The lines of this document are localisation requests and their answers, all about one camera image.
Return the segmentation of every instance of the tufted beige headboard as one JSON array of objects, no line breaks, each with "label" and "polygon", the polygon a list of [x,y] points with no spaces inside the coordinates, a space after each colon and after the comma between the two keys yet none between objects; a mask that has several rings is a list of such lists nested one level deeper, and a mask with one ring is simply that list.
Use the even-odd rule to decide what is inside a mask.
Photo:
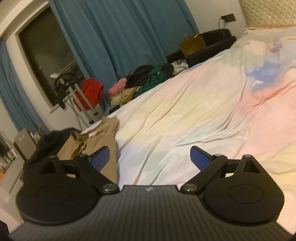
[{"label": "tufted beige headboard", "polygon": [[239,0],[248,27],[296,26],[296,0]]}]

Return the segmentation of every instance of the pink cloth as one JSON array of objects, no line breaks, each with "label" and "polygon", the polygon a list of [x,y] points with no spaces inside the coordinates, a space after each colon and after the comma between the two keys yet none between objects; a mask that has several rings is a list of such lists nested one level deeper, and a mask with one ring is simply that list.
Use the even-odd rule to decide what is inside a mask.
[{"label": "pink cloth", "polygon": [[121,91],[124,90],[126,86],[126,78],[118,80],[112,88],[108,90],[110,98],[114,98],[116,94],[119,94]]}]

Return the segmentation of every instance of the green cloth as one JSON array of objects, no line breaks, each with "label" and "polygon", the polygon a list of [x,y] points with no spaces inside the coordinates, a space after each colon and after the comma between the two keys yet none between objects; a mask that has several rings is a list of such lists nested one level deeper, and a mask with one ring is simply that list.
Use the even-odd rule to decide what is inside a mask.
[{"label": "green cloth", "polygon": [[133,99],[145,93],[148,90],[151,90],[155,86],[165,82],[167,79],[172,76],[168,76],[161,71],[162,66],[156,66],[150,73],[146,83],[139,89],[137,93],[133,95]]}]

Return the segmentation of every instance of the white logo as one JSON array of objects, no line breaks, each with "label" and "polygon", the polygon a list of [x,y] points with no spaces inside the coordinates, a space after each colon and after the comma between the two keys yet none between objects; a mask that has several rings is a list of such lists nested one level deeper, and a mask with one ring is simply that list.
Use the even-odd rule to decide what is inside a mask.
[{"label": "white logo", "polygon": [[146,188],[146,191],[148,191],[148,192],[151,192],[151,191],[153,191],[153,190],[154,190],[153,187],[148,187],[148,188]]}]

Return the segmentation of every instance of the window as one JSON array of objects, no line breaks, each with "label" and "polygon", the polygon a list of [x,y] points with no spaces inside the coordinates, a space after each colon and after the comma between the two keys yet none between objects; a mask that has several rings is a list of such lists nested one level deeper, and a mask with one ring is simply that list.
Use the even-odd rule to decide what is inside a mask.
[{"label": "window", "polygon": [[50,75],[60,73],[67,66],[66,72],[75,72],[80,79],[83,75],[51,9],[35,18],[19,37],[41,88],[50,103],[55,105],[57,93]]}]

